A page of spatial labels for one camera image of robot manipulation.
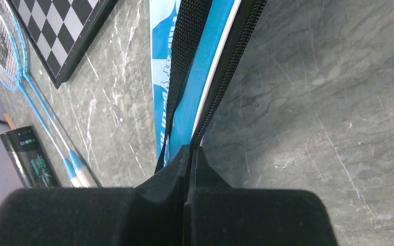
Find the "black shuttlecock tube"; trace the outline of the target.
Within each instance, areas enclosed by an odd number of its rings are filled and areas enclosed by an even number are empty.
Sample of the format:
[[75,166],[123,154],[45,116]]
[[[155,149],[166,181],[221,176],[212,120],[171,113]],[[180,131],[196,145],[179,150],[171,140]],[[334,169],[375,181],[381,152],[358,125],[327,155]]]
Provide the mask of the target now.
[[25,188],[61,186],[32,126],[3,132],[0,139]]

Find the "blue racket cover bag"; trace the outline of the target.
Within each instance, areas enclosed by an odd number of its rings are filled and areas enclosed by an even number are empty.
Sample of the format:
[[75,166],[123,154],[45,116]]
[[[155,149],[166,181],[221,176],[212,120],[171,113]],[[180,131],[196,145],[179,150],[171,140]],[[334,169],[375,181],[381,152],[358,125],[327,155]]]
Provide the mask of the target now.
[[265,1],[150,1],[156,170],[202,142]]

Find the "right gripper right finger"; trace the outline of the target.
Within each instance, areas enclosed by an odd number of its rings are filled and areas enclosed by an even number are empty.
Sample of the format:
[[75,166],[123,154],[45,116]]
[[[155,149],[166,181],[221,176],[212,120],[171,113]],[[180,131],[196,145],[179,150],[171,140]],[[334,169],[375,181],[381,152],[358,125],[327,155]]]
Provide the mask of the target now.
[[190,157],[184,245],[337,245],[326,207],[306,190],[230,186],[203,148]]

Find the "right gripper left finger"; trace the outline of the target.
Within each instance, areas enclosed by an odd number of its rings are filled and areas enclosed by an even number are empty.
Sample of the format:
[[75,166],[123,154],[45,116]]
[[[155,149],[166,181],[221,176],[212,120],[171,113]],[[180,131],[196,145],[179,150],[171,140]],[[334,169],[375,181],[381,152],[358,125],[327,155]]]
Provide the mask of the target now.
[[0,205],[0,245],[185,245],[189,147],[131,188],[19,189]]

